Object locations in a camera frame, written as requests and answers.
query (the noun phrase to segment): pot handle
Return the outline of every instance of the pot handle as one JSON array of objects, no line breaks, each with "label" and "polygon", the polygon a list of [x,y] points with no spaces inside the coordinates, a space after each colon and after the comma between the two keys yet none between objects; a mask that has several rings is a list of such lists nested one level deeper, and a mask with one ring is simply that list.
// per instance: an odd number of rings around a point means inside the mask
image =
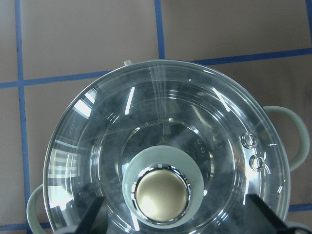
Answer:
[{"label": "pot handle", "polygon": [[310,150],[310,137],[309,132],[302,121],[302,119],[293,111],[280,106],[264,106],[264,110],[269,112],[276,112],[286,115],[296,126],[299,137],[300,137],[300,147],[296,157],[289,162],[289,169],[293,171],[297,169],[307,158],[309,150]]},{"label": "pot handle", "polygon": [[36,204],[38,197],[43,193],[42,185],[39,185],[33,193],[30,195],[29,200],[27,202],[27,221],[29,224],[29,227],[31,231],[34,234],[47,234],[47,232],[42,228],[40,225],[38,219],[37,219],[37,213],[36,213]]}]

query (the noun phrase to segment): transparent pot lid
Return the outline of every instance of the transparent pot lid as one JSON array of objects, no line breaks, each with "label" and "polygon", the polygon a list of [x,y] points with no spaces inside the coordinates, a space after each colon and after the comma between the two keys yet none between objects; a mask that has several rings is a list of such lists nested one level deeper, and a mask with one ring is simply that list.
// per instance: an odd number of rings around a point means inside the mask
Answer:
[{"label": "transparent pot lid", "polygon": [[107,233],[241,234],[246,194],[281,219],[290,199],[285,150],[263,108],[224,74],[172,60],[121,67],[81,92],[51,138],[43,183],[54,230],[104,196]]}]

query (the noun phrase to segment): cooking pot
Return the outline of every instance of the cooking pot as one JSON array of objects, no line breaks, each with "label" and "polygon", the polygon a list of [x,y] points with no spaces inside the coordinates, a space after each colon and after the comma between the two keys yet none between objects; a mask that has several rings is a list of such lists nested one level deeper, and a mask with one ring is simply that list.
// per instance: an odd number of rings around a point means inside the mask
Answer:
[{"label": "cooking pot", "polygon": [[[282,220],[290,171],[308,155],[302,120],[261,107],[226,75],[190,62],[126,65],[89,85],[69,105],[48,146],[43,172],[54,231],[77,225],[95,197],[107,233],[245,233],[247,194]],[[288,116],[300,149],[287,155],[267,112]],[[40,233],[34,204],[28,220]]]}]

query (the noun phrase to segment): lid knob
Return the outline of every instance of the lid knob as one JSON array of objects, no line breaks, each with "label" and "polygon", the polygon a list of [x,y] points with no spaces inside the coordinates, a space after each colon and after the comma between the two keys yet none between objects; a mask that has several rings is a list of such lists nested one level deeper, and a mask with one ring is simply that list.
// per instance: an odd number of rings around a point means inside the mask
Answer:
[{"label": "lid knob", "polygon": [[135,198],[148,219],[161,223],[182,215],[188,205],[189,192],[184,180],[173,171],[159,169],[141,178]]}]

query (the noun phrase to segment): glass lid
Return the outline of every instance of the glass lid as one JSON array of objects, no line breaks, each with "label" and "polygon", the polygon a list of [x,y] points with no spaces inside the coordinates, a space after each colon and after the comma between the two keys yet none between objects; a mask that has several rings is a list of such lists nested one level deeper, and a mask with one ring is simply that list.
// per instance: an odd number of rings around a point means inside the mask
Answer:
[{"label": "glass lid", "polygon": [[224,74],[172,60],[121,67],[82,91],[43,177],[54,230],[104,196],[110,234],[241,234],[246,194],[281,219],[290,199],[285,150],[262,107]]}]

